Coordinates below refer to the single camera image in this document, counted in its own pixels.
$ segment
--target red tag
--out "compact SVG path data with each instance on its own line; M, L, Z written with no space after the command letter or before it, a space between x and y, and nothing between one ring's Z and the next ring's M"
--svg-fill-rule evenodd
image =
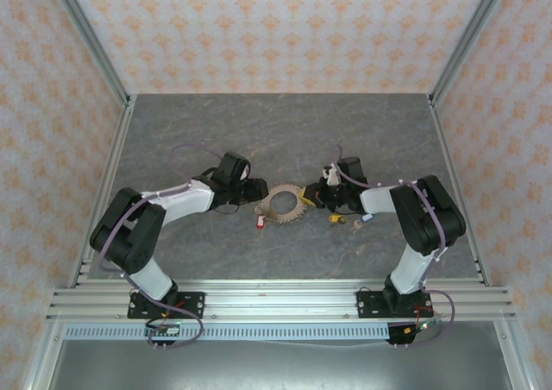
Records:
M262 215L257 216L257 229L265 229L265 219Z

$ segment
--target yellow object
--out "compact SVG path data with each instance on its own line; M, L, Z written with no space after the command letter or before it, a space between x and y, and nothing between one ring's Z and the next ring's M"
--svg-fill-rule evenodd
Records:
M299 192L299 198L303 201L303 203L305 203L305 204L307 204L307 205L309 205L309 206L315 206L315 207L316 207L316 205L315 205L313 202L311 202L308 198L305 198L305 197L304 197L304 190L305 190L305 189L306 189L306 187L303 187L303 188L301 189L301 192Z
M335 213L333 215L329 215L328 220L332 223L340 223L340 224L345 224L345 222L347 222L347 218L345 218L345 216L338 215Z

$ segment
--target patterned wallpaper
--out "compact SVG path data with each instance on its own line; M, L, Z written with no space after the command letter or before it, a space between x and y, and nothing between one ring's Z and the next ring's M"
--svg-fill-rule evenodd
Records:
M480 0L79 0L131 93L428 92Z
M58 0L0 3L0 388L19 389L120 107Z
M552 388L552 0L503 0L440 117L492 280Z

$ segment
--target wallpaper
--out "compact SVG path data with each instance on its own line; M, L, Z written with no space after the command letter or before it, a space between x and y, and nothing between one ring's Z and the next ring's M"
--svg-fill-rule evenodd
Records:
M120 106L58 0L0 0L0 388L67 286Z
M480 0L79 0L131 93L428 92Z
M552 388L552 0L503 0L439 108L497 285Z

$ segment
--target black mounting plate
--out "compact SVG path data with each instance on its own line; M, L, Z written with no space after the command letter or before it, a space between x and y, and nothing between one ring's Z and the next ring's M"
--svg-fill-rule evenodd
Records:
M203 318L205 308L205 292L178 292L176 303L184 301L179 308L187 310ZM165 308L161 308L148 301L141 293L132 292L130 294L129 312L127 317L130 319L159 319L163 318L161 313L164 313ZM181 312L173 311L169 318L187 319L191 318Z
M409 300L408 305L398 306L393 313L389 309L383 298L383 291L359 291L356 293L356 309L359 318L415 318L417 316L416 307L429 307L426 302L431 302L428 293L419 293L413 300ZM433 311L421 309L420 318L433 317Z

